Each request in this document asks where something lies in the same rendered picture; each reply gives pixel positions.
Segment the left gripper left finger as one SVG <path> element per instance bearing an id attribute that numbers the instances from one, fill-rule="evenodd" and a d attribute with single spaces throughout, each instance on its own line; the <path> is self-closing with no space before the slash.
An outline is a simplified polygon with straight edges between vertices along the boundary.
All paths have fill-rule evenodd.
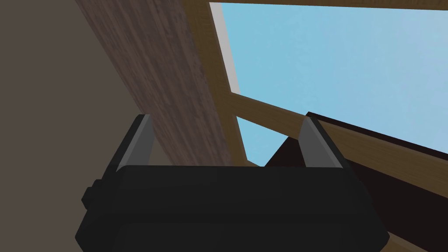
<path id="1" fill-rule="evenodd" d="M 108 165 L 108 171 L 116 172 L 127 165 L 147 165 L 154 139 L 151 116 L 149 114 L 137 115 L 115 151 Z"/>

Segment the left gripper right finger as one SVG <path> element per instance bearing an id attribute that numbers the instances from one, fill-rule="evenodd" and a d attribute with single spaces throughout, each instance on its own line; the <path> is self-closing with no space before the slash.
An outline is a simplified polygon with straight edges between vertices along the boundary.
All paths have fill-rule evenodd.
<path id="1" fill-rule="evenodd" d="M 329 134 L 315 117 L 306 116 L 298 136 L 306 167 L 349 168 Z"/>

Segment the brown wooden curtain panel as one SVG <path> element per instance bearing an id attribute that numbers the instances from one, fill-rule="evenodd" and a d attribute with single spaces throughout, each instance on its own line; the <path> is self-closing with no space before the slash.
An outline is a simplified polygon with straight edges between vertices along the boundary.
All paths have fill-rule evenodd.
<path id="1" fill-rule="evenodd" d="M 231 166 L 181 0 L 75 0 L 174 165 Z"/>

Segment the wooden framed window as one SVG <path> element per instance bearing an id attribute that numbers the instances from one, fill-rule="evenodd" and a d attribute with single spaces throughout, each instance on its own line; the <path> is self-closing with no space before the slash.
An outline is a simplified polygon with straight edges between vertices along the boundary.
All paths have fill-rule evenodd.
<path id="1" fill-rule="evenodd" d="M 256 165 L 316 116 L 391 234 L 448 252 L 448 0 L 181 0 Z"/>

